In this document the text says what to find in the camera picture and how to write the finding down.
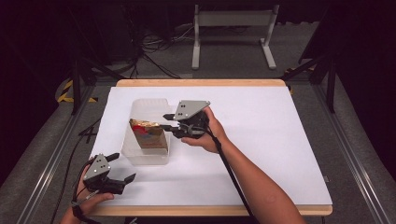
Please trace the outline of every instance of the chair leg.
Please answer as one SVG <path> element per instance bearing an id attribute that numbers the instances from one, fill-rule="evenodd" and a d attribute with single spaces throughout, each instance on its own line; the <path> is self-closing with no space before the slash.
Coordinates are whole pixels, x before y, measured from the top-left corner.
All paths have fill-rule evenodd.
<path id="1" fill-rule="evenodd" d="M 269 43 L 270 43 L 272 32 L 274 30 L 278 11 L 279 11 L 279 5 L 274 6 L 269 24 L 267 26 L 267 34 L 266 34 L 265 38 L 260 39 L 260 42 L 262 44 L 262 50 L 264 51 L 265 59 L 267 60 L 268 67 L 270 69 L 276 69 L 275 60 L 271 53 Z"/>
<path id="2" fill-rule="evenodd" d="M 197 70 L 199 68 L 199 56 L 201 51 L 201 43 L 199 39 L 199 8 L 198 5 L 195 5 L 195 15 L 194 15 L 194 49 L 192 51 L 192 66 L 193 70 Z"/>

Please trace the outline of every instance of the wooden table edge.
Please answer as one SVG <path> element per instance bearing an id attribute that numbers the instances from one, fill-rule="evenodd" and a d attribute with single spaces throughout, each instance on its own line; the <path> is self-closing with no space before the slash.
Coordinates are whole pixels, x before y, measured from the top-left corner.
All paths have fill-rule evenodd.
<path id="1" fill-rule="evenodd" d="M 332 205 L 297 205 L 302 216 L 325 217 L 332 213 Z M 113 217 L 244 217 L 243 205 L 202 206 L 97 206 L 90 216 Z"/>
<path id="2" fill-rule="evenodd" d="M 116 87 L 172 86 L 273 86 L 284 87 L 282 79 L 122 79 Z"/>

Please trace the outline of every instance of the metal frame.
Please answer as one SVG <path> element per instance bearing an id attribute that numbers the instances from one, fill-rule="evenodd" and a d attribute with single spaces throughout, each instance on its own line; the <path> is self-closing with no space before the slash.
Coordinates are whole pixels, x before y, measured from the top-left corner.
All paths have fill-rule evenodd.
<path id="1" fill-rule="evenodd" d="M 88 86 L 85 89 L 82 96 L 82 102 L 88 102 L 93 88 L 94 87 L 92 86 Z M 64 132 L 62 133 L 56 148 L 53 150 L 46 168 L 44 169 L 43 173 L 41 173 L 37 183 L 35 184 L 35 189 L 33 190 L 29 201 L 23 208 L 17 223 L 30 223 L 32 217 L 35 215 L 35 210 L 43 199 L 44 194 L 46 193 L 47 188 L 49 187 L 50 182 L 55 175 L 56 169 L 61 162 L 62 155 L 66 151 L 65 147 L 68 143 L 68 140 L 70 139 L 70 134 L 74 131 L 74 128 L 77 125 L 78 119 L 84 110 L 85 105 L 86 104 L 83 103 L 76 111 L 76 114 L 71 116 L 69 121 L 67 121 Z"/>
<path id="2" fill-rule="evenodd" d="M 265 38 L 260 39 L 265 59 L 270 69 L 276 69 L 274 57 L 271 53 L 269 43 L 274 30 L 279 5 L 275 5 L 272 10 L 261 11 L 200 11 L 195 5 L 194 15 L 194 47 L 192 51 L 191 68 L 199 68 L 199 58 L 201 51 L 201 40 L 199 38 L 200 26 L 266 26 Z"/>
<path id="3" fill-rule="evenodd" d="M 323 89 L 319 85 L 313 85 L 312 87 L 319 99 L 323 111 L 325 112 L 334 132 L 336 133 L 337 140 L 346 159 L 346 163 L 348 164 L 351 173 L 355 177 L 355 181 L 361 190 L 364 200 L 367 202 L 375 223 L 391 223 L 387 213 L 384 210 L 384 207 L 376 196 L 375 188 L 370 180 L 370 177 L 367 175 L 364 166 L 361 164 L 361 161 L 355 154 L 353 147 L 349 144 L 347 135 L 345 134 L 337 116 L 329 109 L 327 105 L 328 96 L 325 95 Z"/>

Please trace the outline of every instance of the white stand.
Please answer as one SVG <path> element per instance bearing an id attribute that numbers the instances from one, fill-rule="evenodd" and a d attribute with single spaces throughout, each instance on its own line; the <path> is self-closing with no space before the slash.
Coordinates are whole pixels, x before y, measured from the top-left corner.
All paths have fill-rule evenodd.
<path id="1" fill-rule="evenodd" d="M 261 38 L 262 49 L 270 69 L 276 69 L 274 57 L 272 56 L 269 42 L 274 30 L 279 5 L 273 10 L 262 11 L 199 11 L 199 6 L 195 5 L 194 32 L 195 41 L 192 52 L 192 69 L 199 68 L 199 56 L 201 41 L 199 38 L 200 26 L 266 26 L 265 38 Z"/>

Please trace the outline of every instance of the transparent box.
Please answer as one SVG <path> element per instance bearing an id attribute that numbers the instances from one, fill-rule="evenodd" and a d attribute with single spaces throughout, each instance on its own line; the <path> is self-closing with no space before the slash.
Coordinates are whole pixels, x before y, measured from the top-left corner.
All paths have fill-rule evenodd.
<path id="1" fill-rule="evenodd" d="M 129 119 L 141 119 L 159 124 L 170 124 L 172 121 L 163 118 L 164 114 L 172 113 L 166 99 L 149 98 L 137 99 L 132 104 L 131 115 Z M 127 128 L 121 153 L 132 165 L 165 165 L 169 162 L 170 137 L 171 133 L 165 132 L 165 139 L 168 149 L 166 148 L 141 148 L 136 141 L 134 133 L 129 124 L 125 121 Z"/>

